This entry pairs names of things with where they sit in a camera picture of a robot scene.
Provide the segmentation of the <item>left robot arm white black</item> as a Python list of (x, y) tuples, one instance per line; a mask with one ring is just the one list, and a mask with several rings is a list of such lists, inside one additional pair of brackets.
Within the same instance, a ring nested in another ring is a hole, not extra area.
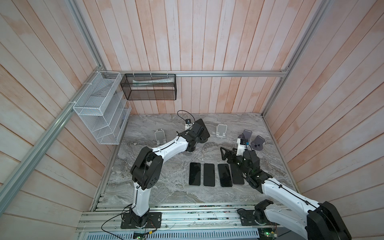
[(163, 163), (182, 152), (193, 152), (197, 144), (207, 142), (210, 133), (202, 119), (191, 128), (178, 133), (170, 142), (156, 147), (144, 147), (137, 156), (131, 174), (134, 181), (134, 201), (129, 214), (137, 227), (147, 223), (151, 188), (160, 178)]

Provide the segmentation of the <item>grey phone stand front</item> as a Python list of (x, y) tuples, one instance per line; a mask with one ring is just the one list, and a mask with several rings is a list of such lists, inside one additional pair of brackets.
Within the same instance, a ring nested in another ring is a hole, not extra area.
[(244, 139), (247, 142), (251, 139), (253, 132), (250, 130), (243, 130), (243, 132), (238, 136), (239, 139)]

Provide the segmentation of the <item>grey phone stand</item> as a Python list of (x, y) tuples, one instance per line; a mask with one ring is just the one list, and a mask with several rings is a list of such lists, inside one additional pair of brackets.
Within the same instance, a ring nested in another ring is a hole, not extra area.
[(250, 130), (243, 130), (243, 132), (238, 136), (239, 139), (244, 139), (247, 142), (251, 139), (253, 132)]
[(251, 147), (255, 151), (262, 151), (264, 148), (265, 139), (261, 136), (256, 136), (256, 138), (251, 142)]

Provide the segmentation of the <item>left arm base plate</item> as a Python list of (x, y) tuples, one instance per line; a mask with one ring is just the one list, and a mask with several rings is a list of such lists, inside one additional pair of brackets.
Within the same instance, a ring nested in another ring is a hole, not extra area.
[(162, 213), (147, 212), (139, 217), (134, 212), (122, 215), (121, 229), (144, 229), (161, 227)]

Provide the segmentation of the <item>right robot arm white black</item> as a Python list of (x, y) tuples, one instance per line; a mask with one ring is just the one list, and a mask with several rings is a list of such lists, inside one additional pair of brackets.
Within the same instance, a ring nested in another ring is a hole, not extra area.
[(255, 151), (220, 148), (222, 159), (234, 164), (242, 177), (258, 192), (286, 206), (285, 209), (270, 200), (255, 206), (254, 218), (258, 224), (276, 223), (306, 240), (350, 240), (352, 238), (337, 208), (319, 203), (291, 190), (260, 167)]

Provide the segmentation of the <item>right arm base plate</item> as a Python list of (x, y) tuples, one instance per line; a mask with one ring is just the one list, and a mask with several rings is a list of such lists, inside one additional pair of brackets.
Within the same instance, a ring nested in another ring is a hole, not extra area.
[(275, 224), (267, 219), (264, 210), (245, 210), (243, 208), (237, 209), (237, 213), (240, 216), (242, 226), (265, 226)]

